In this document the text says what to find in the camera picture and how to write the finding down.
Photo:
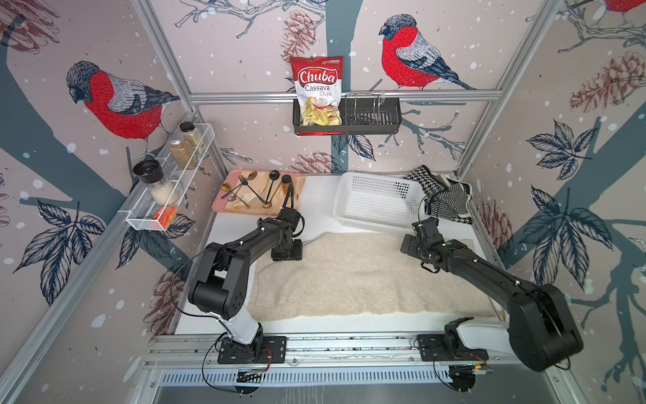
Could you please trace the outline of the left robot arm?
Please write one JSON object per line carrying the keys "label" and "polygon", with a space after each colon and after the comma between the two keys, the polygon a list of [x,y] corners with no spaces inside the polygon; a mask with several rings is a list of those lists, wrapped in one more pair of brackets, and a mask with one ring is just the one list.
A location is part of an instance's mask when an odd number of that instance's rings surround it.
{"label": "left robot arm", "polygon": [[303,243],[297,227],[304,218],[293,208],[283,208],[276,218],[258,222],[249,234],[226,244],[209,244],[189,283],[188,302],[213,313],[229,333],[230,345],[252,357],[262,352],[262,326],[244,307],[250,268],[262,255],[274,261],[300,261]]}

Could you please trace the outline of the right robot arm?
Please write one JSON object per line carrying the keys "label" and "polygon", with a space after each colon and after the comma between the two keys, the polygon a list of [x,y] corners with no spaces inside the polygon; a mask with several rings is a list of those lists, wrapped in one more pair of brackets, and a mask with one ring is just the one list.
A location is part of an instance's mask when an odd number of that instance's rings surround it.
{"label": "right robot arm", "polygon": [[565,295],[551,284],[537,285],[498,269],[457,240],[446,241],[429,217],[411,224],[400,252],[419,259],[432,274],[444,271],[468,281],[509,316],[511,351],[526,367],[543,371],[584,349]]}

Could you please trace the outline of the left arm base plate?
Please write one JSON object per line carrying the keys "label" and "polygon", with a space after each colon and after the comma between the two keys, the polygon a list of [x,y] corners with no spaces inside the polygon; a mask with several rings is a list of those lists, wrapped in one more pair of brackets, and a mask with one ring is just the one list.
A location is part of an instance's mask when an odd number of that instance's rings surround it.
{"label": "left arm base plate", "polygon": [[219,365],[254,365],[283,364],[288,339],[285,336],[263,337],[254,340],[251,345],[243,345],[229,337],[223,338],[216,345]]}

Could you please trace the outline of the beige knitted scarf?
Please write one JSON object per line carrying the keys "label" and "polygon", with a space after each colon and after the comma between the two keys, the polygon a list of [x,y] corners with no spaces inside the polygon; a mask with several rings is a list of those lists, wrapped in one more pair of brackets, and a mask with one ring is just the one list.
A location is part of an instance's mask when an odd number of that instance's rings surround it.
{"label": "beige knitted scarf", "polygon": [[401,237],[324,233],[304,246],[300,261],[256,263],[248,310],[260,322],[300,316],[431,312],[494,317],[484,292],[457,276],[432,274],[400,252]]}

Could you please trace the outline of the white plastic basket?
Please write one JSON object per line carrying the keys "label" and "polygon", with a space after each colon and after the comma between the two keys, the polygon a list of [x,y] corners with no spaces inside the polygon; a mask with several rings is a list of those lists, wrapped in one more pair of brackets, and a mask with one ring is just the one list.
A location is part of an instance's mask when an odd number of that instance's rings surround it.
{"label": "white plastic basket", "polygon": [[425,196],[415,181],[348,172],[341,176],[332,214],[347,227],[405,234],[418,221]]}

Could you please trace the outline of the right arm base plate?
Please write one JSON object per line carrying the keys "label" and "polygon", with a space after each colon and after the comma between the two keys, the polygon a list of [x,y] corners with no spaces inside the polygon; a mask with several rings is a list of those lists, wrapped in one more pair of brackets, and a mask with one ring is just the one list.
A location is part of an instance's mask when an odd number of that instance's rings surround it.
{"label": "right arm base plate", "polygon": [[420,334],[413,346],[420,352],[423,362],[466,362],[484,363],[489,355],[484,349],[472,349],[464,346],[459,337],[446,333]]}

